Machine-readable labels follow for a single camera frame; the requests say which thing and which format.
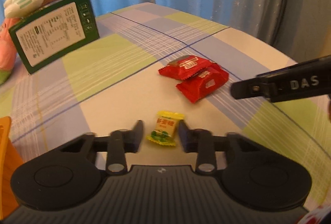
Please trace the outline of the red snack packet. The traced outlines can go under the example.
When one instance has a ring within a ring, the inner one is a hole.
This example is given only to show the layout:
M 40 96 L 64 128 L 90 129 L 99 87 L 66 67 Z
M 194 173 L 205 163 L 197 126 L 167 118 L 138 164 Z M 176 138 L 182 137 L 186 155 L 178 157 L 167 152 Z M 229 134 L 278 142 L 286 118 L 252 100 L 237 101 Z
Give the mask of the red snack packet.
M 222 87 L 228 79 L 229 73 L 218 64 L 212 63 L 209 67 L 177 84 L 176 88 L 194 104 Z
M 159 69 L 158 72 L 162 76 L 184 81 L 212 64 L 213 62 L 208 59 L 186 55 L 169 62 L 165 67 Z

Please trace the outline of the orange plastic tray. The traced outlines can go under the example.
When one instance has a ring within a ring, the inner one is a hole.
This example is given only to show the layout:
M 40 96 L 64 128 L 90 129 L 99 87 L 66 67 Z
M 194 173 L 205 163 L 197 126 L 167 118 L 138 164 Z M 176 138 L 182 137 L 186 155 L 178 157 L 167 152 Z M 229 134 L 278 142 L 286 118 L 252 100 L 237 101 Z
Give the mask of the orange plastic tray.
M 1 118 L 1 146 L 0 146 L 0 200 L 1 220 L 11 214 L 18 203 L 11 189 L 11 177 L 13 172 L 24 162 L 9 139 L 11 118 Z

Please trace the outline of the green cardboard box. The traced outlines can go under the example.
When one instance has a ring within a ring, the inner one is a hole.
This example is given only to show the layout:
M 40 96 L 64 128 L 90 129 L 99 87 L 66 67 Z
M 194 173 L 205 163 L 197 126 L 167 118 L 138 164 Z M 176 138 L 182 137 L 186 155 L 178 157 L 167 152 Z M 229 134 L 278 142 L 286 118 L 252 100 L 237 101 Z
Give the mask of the green cardboard box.
M 29 74 L 99 39 L 90 0 L 58 0 L 8 30 Z

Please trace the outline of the yellow green candy packet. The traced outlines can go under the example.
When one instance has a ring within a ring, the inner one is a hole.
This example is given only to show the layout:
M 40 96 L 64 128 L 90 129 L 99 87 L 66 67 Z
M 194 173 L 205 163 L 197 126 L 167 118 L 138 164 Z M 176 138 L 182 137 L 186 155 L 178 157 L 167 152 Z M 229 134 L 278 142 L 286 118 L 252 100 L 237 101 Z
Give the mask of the yellow green candy packet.
M 150 142 L 161 146 L 176 146 L 175 135 L 178 124 L 184 120 L 185 116 L 181 113 L 166 110 L 157 113 L 157 121 L 153 131 L 146 137 Z

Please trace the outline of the checkered tablecloth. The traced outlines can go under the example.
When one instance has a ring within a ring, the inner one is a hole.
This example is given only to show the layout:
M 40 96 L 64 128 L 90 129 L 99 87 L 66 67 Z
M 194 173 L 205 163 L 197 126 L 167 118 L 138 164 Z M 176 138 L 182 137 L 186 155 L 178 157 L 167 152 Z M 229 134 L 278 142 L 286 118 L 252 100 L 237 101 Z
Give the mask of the checkered tablecloth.
M 30 75 L 20 60 L 1 86 L 10 139 L 31 160 L 83 133 L 106 136 L 137 120 L 149 134 L 157 112 L 185 116 L 189 127 L 237 132 L 305 166 L 313 178 L 310 210 L 330 203 L 330 121 L 326 96 L 271 104 L 235 100 L 224 85 L 191 103 L 159 69 L 184 55 L 217 62 L 229 81 L 292 66 L 294 61 L 244 33 L 172 8 L 143 3 L 100 16 L 100 38 Z

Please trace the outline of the pink green plush toy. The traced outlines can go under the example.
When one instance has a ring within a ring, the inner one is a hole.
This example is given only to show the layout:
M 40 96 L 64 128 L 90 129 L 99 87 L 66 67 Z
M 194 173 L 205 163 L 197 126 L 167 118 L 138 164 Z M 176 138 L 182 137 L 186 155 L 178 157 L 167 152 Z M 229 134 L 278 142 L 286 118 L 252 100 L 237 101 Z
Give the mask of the pink green plush toy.
M 20 21 L 19 18 L 5 18 L 1 25 L 0 37 L 0 69 L 1 69 L 1 85 L 7 81 L 13 70 L 17 50 L 9 34 L 9 28 Z

